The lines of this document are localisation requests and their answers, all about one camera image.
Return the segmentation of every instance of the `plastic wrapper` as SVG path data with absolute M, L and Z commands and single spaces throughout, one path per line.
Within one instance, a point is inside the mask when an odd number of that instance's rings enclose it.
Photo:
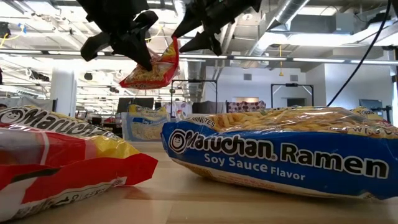
M 0 111 L 0 222 L 134 185 L 157 161 L 113 133 L 33 106 Z
M 213 180 L 314 197 L 398 195 L 398 129 L 343 108 L 282 108 L 167 123 L 173 161 Z
M 128 141 L 160 141 L 163 125 L 170 121 L 166 108 L 152 110 L 130 105 L 128 113 L 122 113 L 123 138 Z
M 123 88 L 136 88 L 150 90 L 165 87 L 170 84 L 173 77 L 178 75 L 178 42 L 173 38 L 172 44 L 166 49 L 161 57 L 152 53 L 152 71 L 144 67 L 137 67 L 128 75 L 120 85 Z

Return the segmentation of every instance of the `soy sauce flavor ramen package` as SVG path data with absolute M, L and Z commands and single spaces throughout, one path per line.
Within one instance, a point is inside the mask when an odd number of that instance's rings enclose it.
M 286 108 L 167 123 L 175 162 L 221 182 L 314 197 L 398 195 L 398 128 L 343 108 Z
M 157 161 L 113 133 L 23 106 L 0 111 L 0 222 L 134 185 Z
M 152 110 L 130 105 L 128 113 L 122 113 L 123 138 L 128 141 L 160 141 L 163 125 L 170 121 L 166 108 Z
M 170 84 L 173 77 L 178 75 L 178 41 L 173 38 L 172 44 L 161 57 L 152 54 L 152 71 L 137 65 L 130 75 L 120 85 L 123 88 L 150 90 L 162 88 Z

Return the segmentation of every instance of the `table surface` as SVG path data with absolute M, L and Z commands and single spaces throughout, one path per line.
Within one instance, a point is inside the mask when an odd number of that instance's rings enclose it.
M 13 223 L 398 223 L 398 200 L 309 198 L 207 180 L 172 162 L 160 143 L 134 143 L 159 160 L 153 178 Z

